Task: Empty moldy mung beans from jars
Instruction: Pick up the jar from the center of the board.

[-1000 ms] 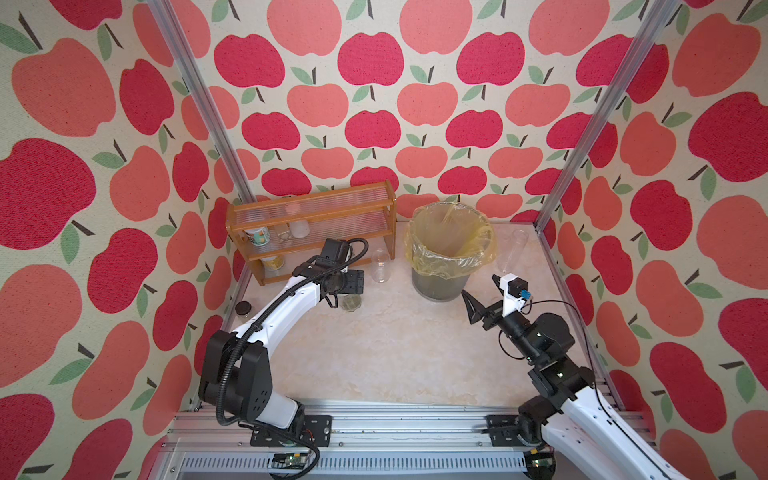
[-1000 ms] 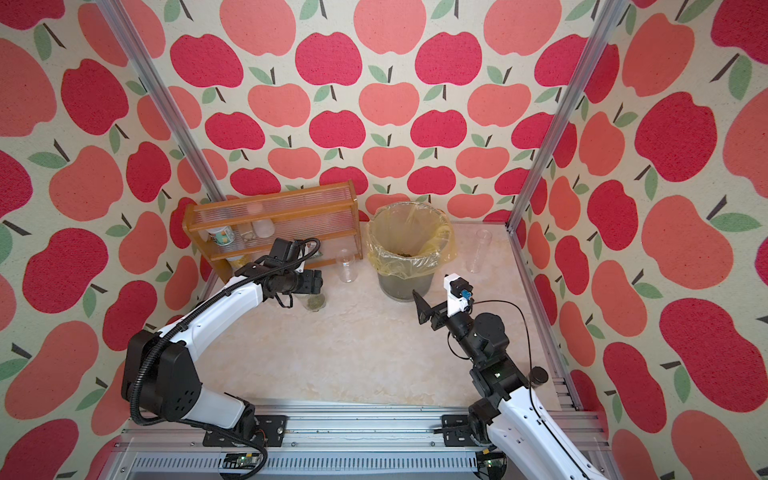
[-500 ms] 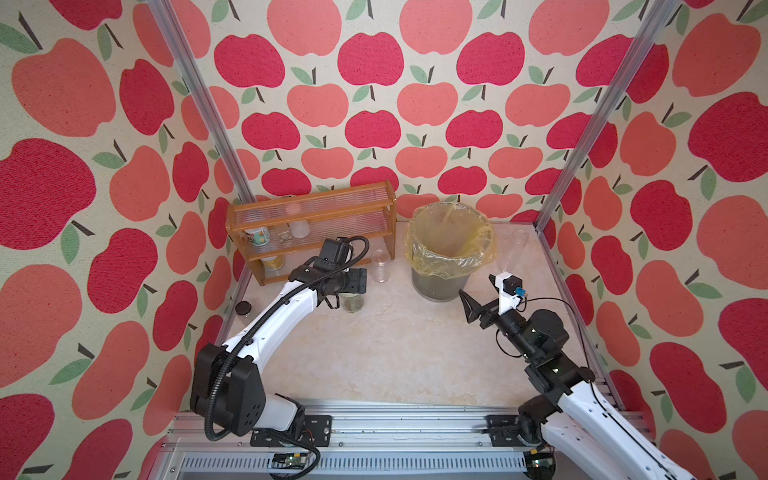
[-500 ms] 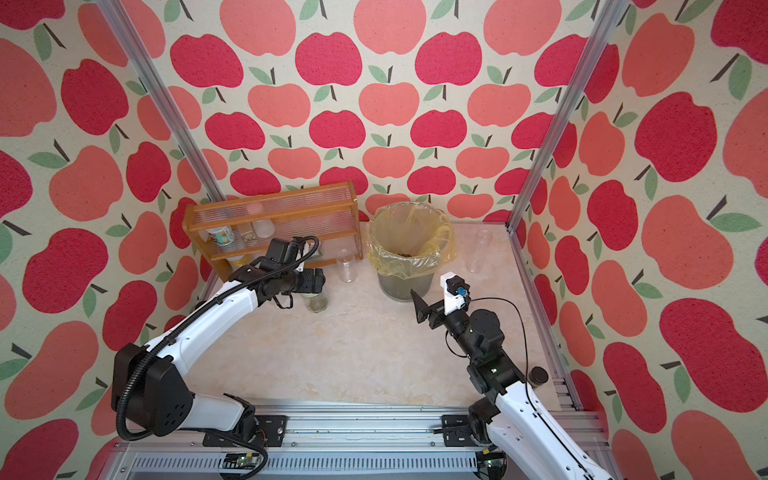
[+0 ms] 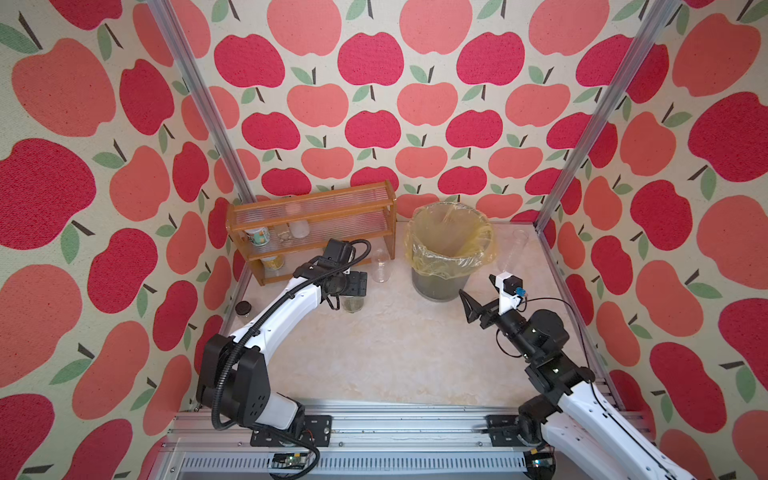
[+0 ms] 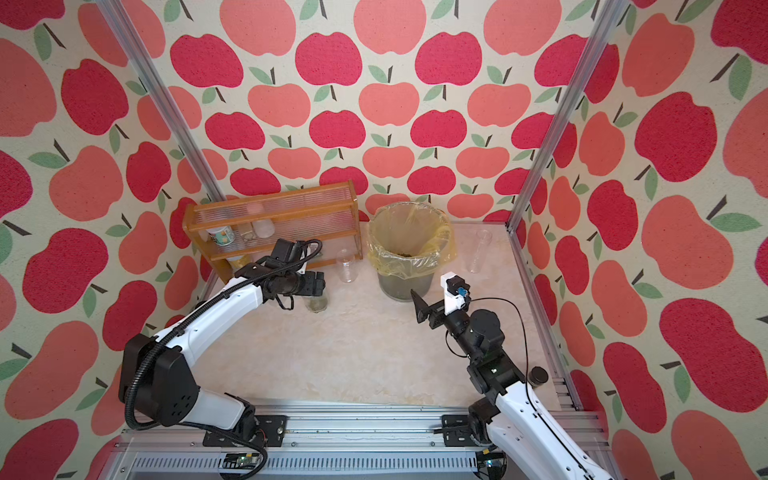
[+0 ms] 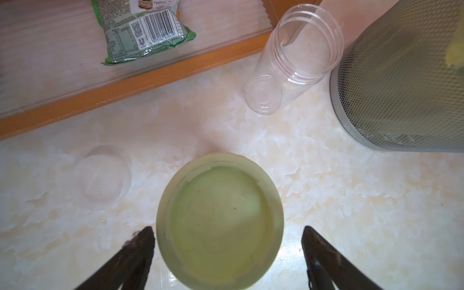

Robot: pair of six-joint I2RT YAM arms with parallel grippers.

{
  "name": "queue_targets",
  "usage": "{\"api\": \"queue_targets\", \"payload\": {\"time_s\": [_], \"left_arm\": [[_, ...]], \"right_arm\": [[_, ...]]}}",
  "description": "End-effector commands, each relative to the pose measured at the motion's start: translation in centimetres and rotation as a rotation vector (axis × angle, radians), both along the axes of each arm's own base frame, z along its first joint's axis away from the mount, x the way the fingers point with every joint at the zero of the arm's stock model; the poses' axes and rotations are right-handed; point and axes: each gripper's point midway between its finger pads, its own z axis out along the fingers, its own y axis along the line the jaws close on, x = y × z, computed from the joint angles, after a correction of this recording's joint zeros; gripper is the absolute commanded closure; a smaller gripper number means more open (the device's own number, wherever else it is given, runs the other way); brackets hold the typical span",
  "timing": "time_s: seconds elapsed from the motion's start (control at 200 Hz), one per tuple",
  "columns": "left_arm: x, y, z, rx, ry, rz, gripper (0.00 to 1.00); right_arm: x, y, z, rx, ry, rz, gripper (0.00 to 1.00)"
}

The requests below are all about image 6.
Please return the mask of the clear jar with mung beans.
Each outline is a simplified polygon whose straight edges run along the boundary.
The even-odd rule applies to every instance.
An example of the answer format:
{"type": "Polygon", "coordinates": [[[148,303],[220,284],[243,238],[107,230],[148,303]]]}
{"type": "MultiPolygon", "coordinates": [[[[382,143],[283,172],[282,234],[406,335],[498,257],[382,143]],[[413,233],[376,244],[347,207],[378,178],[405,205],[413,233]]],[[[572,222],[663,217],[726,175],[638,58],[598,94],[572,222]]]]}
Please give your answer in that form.
{"type": "Polygon", "coordinates": [[[354,255],[336,259],[337,273],[344,283],[352,283],[357,277],[357,259],[354,255]]]}

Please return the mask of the clear plastic jar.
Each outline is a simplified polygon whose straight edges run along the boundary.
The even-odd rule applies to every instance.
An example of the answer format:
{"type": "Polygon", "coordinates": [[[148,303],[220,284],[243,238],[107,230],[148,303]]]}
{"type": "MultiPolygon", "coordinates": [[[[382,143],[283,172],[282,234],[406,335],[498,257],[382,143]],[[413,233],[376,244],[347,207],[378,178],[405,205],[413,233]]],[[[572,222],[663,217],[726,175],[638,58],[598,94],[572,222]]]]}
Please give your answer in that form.
{"type": "Polygon", "coordinates": [[[490,230],[476,231],[467,259],[467,269],[470,273],[479,273],[482,270],[492,239],[493,234],[490,230]]]}

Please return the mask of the second jar behind left arm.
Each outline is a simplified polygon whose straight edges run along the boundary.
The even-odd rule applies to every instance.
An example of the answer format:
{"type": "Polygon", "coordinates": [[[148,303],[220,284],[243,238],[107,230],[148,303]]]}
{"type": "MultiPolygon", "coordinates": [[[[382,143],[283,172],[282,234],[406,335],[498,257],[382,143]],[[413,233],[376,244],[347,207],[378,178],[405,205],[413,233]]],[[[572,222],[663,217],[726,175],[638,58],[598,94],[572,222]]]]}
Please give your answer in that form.
{"type": "Polygon", "coordinates": [[[312,313],[321,313],[328,308],[329,298],[323,294],[305,298],[305,306],[312,313]]]}

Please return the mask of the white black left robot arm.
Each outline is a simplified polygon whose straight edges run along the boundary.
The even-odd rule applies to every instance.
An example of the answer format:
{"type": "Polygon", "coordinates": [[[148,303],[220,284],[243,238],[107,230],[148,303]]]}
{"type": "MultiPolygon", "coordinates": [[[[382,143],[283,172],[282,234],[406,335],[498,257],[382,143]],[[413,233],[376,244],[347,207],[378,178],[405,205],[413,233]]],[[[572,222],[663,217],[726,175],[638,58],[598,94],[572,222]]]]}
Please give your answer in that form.
{"type": "Polygon", "coordinates": [[[246,314],[269,301],[284,311],[297,297],[319,297],[324,275],[308,264],[319,239],[280,239],[272,252],[238,269],[223,289],[160,332],[138,334],[123,351],[118,398],[135,431],[176,425],[196,428],[238,446],[262,450],[254,406],[200,387],[192,372],[202,354],[246,314]]]}

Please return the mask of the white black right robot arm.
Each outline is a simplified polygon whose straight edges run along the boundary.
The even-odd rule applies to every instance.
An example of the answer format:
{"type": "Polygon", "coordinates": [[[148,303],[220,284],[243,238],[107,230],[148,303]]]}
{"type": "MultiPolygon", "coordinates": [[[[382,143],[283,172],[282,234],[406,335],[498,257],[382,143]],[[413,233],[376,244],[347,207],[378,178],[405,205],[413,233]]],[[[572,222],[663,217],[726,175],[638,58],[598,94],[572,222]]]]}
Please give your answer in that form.
{"type": "Polygon", "coordinates": [[[461,287],[429,305],[411,292],[419,323],[440,326],[469,360],[471,383],[483,398],[469,407],[473,439],[499,448],[530,479],[611,479],[543,406],[522,370],[503,349],[496,313],[468,311],[461,287]]]}

